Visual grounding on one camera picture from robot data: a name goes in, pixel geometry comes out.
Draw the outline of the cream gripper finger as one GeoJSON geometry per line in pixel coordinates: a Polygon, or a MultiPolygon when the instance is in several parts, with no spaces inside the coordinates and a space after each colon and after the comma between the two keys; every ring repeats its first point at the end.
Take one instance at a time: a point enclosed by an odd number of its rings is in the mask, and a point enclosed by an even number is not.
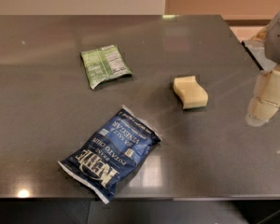
{"type": "Polygon", "coordinates": [[[268,123],[277,111],[277,106],[252,98],[247,108],[245,121],[252,127],[260,127],[268,123]]]}
{"type": "Polygon", "coordinates": [[[261,101],[280,106],[280,64],[258,75],[254,95],[261,101]]]}

